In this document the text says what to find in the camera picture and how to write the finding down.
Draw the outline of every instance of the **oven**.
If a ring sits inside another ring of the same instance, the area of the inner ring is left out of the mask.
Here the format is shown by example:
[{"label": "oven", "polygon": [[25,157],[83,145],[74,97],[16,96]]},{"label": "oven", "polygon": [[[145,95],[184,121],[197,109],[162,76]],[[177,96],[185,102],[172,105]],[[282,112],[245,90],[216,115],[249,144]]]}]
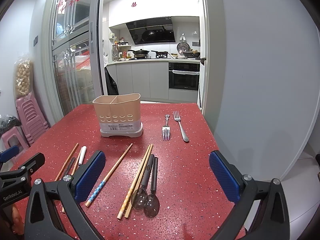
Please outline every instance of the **oven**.
[{"label": "oven", "polygon": [[199,75],[200,64],[169,62],[169,89],[197,91]]}]

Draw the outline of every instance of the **screw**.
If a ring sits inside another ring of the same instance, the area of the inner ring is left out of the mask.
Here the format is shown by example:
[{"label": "screw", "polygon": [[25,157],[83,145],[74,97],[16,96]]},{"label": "screw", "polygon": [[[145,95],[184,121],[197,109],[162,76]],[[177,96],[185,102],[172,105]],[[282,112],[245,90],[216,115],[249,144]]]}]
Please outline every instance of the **screw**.
[{"label": "screw", "polygon": [[246,180],[246,181],[252,180],[252,176],[249,175],[249,174],[244,174],[244,175],[243,175],[243,178],[244,178],[244,180]]},{"label": "screw", "polygon": [[36,179],[36,180],[35,180],[35,184],[36,184],[36,185],[38,185],[38,184],[40,184],[40,183],[41,183],[41,179]]},{"label": "screw", "polygon": [[69,180],[71,180],[71,176],[70,175],[66,175],[66,176],[63,177],[63,180],[64,181],[69,181]]},{"label": "screw", "polygon": [[273,179],[273,183],[276,184],[276,185],[279,185],[280,181],[279,181],[279,179]]}]

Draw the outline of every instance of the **gray lower cabinet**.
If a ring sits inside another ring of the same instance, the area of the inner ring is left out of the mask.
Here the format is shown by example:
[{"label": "gray lower cabinet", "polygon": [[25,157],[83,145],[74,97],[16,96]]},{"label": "gray lower cabinet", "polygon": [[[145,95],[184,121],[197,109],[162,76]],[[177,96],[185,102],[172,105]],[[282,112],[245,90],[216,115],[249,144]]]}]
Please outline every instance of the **gray lower cabinet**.
[{"label": "gray lower cabinet", "polygon": [[142,98],[150,98],[149,63],[132,63],[133,92],[139,93]]},{"label": "gray lower cabinet", "polygon": [[111,77],[113,78],[113,80],[116,82],[116,84],[118,84],[116,65],[107,66],[107,70],[108,70],[110,76],[111,76]]},{"label": "gray lower cabinet", "polygon": [[133,85],[131,64],[117,64],[116,69],[119,95],[132,94]]},{"label": "gray lower cabinet", "polygon": [[168,62],[150,62],[150,97],[169,99],[169,64]]},{"label": "gray lower cabinet", "polygon": [[198,91],[169,89],[169,99],[196,103],[198,100]]}]

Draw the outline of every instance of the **black range hood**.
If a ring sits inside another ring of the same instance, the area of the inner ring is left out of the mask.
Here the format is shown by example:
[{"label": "black range hood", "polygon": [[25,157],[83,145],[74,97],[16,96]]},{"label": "black range hood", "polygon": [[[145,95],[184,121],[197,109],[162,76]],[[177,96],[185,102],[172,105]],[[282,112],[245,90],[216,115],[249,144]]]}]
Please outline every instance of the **black range hood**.
[{"label": "black range hood", "polygon": [[134,44],[175,42],[171,17],[126,23]]}]

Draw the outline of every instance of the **oven door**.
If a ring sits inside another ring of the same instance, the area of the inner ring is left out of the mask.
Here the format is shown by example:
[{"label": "oven door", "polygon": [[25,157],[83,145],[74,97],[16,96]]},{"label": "oven door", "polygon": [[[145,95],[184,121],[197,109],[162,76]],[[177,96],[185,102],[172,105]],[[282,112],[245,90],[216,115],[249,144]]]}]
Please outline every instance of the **oven door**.
[{"label": "oven door", "polygon": [[197,91],[200,72],[169,70],[169,89]]}]

